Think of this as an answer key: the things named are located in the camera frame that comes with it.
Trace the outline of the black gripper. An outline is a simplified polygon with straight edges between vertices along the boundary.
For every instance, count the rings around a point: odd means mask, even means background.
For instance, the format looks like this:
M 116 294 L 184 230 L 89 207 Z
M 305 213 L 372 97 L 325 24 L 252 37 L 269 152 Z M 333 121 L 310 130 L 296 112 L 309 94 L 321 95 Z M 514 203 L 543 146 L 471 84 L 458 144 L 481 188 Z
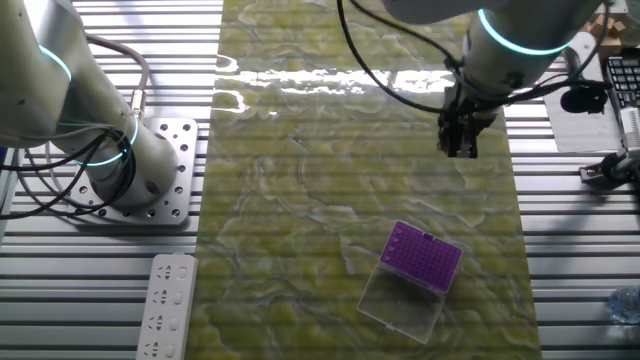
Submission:
M 444 90 L 445 113 L 438 116 L 438 147 L 456 158 L 478 157 L 477 132 L 490 127 L 499 109 L 482 109 L 485 102 L 469 97 L 457 84 Z

